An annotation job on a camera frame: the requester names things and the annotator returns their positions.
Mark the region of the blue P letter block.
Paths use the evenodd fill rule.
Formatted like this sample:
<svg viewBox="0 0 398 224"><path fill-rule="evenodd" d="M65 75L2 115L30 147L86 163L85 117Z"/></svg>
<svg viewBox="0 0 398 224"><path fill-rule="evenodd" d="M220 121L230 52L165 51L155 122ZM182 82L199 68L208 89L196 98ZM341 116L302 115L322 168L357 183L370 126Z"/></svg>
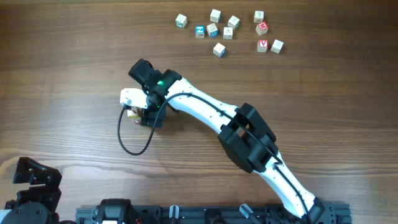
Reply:
<svg viewBox="0 0 398 224"><path fill-rule="evenodd" d="M222 57L225 53L226 47L222 45L221 43L217 43L214 48L213 48L213 53L218 56Z"/></svg>

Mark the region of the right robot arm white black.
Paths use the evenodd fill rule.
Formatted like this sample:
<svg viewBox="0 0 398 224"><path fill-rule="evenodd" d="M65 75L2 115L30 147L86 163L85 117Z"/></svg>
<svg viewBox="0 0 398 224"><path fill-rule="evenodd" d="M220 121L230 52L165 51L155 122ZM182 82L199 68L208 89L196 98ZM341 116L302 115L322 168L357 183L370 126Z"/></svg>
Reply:
<svg viewBox="0 0 398 224"><path fill-rule="evenodd" d="M240 169L260 175L299 222L316 223L320 219L325 211L323 204L291 173L275 144L275 134L253 106L218 101L177 72L168 69L162 73L144 59L137 61L128 75L141 89L121 92L124 108L155 112L149 121L152 127L156 127L166 106L193 116L216 132L227 156Z"/></svg>

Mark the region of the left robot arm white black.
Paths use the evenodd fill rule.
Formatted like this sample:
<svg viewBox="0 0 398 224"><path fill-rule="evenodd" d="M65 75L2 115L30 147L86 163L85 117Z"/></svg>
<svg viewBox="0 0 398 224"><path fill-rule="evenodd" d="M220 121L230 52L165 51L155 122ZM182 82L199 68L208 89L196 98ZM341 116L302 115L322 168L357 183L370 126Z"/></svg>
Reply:
<svg viewBox="0 0 398 224"><path fill-rule="evenodd" d="M141 216L128 199L105 199L93 208L80 208L75 220L61 221L56 212L62 192L62 175L55 168L38 163L29 157L20 157L14 174L14 184L29 184L27 190L17 193L15 200L6 202L1 210L1 223L9 224L136 224Z"/></svg>

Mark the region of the yellow sided picture block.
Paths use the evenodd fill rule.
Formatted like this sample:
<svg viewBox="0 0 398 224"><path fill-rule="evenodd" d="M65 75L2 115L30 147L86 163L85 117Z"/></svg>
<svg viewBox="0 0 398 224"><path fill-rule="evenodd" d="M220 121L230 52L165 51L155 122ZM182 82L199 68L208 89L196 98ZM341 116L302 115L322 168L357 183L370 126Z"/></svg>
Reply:
<svg viewBox="0 0 398 224"><path fill-rule="evenodd" d="M131 107L130 109L127 109L127 116L131 120L133 118L142 118L142 109L138 107Z"/></svg>

